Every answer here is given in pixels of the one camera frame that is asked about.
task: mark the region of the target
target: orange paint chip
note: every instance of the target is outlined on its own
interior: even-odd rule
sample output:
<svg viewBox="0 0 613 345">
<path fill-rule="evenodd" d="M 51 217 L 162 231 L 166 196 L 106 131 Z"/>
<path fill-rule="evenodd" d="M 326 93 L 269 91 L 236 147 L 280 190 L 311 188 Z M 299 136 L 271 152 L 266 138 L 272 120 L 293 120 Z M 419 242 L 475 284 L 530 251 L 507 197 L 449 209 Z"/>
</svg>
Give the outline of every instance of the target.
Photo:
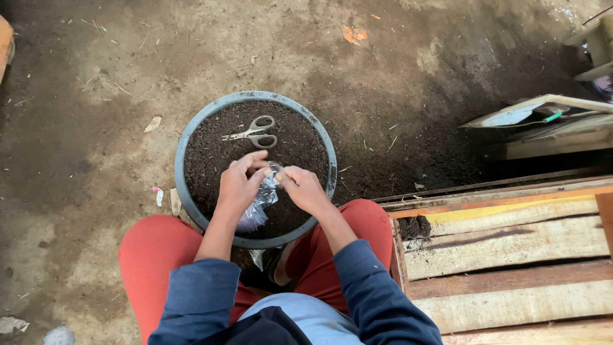
<svg viewBox="0 0 613 345">
<path fill-rule="evenodd" d="M 358 41 L 367 38 L 366 31 L 364 30 L 352 29 L 346 25 L 343 25 L 341 29 L 343 30 L 343 37 L 345 37 L 349 43 L 361 45 L 358 43 Z"/>
</svg>

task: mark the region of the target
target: hand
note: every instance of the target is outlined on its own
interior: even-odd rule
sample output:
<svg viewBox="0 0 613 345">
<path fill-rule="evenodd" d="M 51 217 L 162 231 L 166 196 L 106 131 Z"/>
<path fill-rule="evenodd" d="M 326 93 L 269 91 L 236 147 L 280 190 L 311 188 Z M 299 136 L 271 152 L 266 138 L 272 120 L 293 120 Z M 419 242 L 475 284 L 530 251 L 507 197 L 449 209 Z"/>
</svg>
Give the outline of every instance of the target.
<svg viewBox="0 0 613 345">
<path fill-rule="evenodd" d="M 315 173 L 297 166 L 288 166 L 277 173 L 275 178 L 293 202 L 315 218 L 319 219 L 330 207 L 336 209 L 321 188 Z"/>
<path fill-rule="evenodd" d="M 230 163 L 228 169 L 221 174 L 216 214 L 222 212 L 238 222 L 255 200 L 260 184 L 270 174 L 268 162 L 263 160 L 267 155 L 266 150 L 256 151 Z M 248 172 L 253 173 L 249 179 Z"/>
</svg>

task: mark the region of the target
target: gray plastic pot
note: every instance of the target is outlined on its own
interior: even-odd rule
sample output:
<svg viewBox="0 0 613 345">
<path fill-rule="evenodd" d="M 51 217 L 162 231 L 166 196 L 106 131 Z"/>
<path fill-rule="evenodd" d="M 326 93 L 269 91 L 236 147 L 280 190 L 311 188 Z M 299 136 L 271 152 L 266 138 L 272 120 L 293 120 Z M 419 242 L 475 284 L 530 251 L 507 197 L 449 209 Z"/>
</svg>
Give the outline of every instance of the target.
<svg viewBox="0 0 613 345">
<path fill-rule="evenodd" d="M 281 103 L 284 106 L 296 111 L 298 114 L 304 116 L 319 133 L 321 139 L 324 142 L 326 151 L 328 153 L 328 178 L 326 182 L 326 194 L 332 199 L 334 195 L 334 188 L 337 184 L 337 157 L 334 154 L 334 146 L 328 136 L 328 133 L 321 125 L 321 122 L 313 115 L 307 108 L 301 106 L 298 102 L 293 101 L 287 97 L 281 96 L 277 93 L 266 91 L 243 91 L 233 93 L 231 95 L 223 96 L 216 99 L 192 118 L 189 122 L 181 138 L 179 139 L 179 145 L 177 146 L 177 153 L 175 155 L 175 182 L 177 183 L 177 192 L 179 198 L 183 203 L 185 211 L 195 221 L 195 223 L 203 230 L 206 231 L 208 227 L 208 219 L 200 212 L 195 202 L 192 200 L 189 194 L 188 185 L 185 182 L 185 174 L 183 172 L 183 165 L 185 161 L 185 148 L 188 145 L 189 137 L 192 135 L 196 127 L 207 117 L 215 114 L 217 111 L 226 107 L 228 104 L 239 103 L 247 101 L 249 99 L 256 99 L 258 101 L 273 101 Z M 233 245 L 247 249 L 267 249 L 282 246 L 289 243 L 298 237 L 304 235 L 310 228 L 317 224 L 317 220 L 314 217 L 309 218 L 303 225 L 286 233 L 285 235 L 267 238 L 267 239 L 251 239 L 243 238 L 239 235 L 234 236 Z"/>
</svg>

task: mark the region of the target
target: person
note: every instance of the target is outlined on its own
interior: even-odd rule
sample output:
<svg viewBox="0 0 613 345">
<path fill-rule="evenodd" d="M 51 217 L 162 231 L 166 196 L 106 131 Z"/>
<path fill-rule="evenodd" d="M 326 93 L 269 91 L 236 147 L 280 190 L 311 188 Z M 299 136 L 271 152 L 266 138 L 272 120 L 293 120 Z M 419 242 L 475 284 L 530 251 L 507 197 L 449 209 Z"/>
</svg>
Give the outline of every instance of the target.
<svg viewBox="0 0 613 345">
<path fill-rule="evenodd" d="M 293 293 L 260 299 L 230 262 L 234 231 L 270 173 L 266 151 L 234 161 L 201 236 L 168 215 L 137 222 L 119 264 L 143 344 L 442 344 L 436 325 L 390 277 L 392 232 L 377 204 L 336 208 L 312 172 L 275 178 L 318 224 L 282 251 L 274 278 Z"/>
</svg>

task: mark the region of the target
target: foot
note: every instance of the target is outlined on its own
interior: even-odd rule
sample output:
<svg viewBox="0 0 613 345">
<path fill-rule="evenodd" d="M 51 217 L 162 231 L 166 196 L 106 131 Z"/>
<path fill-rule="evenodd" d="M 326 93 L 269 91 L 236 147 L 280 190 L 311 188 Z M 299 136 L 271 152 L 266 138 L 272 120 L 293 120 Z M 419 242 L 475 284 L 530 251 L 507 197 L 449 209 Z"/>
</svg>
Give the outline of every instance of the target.
<svg viewBox="0 0 613 345">
<path fill-rule="evenodd" d="M 289 254 L 291 254 L 292 249 L 294 249 L 295 244 L 296 244 L 296 241 L 292 241 L 286 245 L 285 249 L 283 249 L 283 253 L 281 253 L 281 258 L 279 259 L 279 263 L 276 265 L 274 278 L 275 278 L 275 282 L 279 286 L 285 286 L 289 282 L 292 281 L 292 278 L 287 276 L 285 267 L 287 265 L 287 260 L 289 259 Z"/>
</svg>

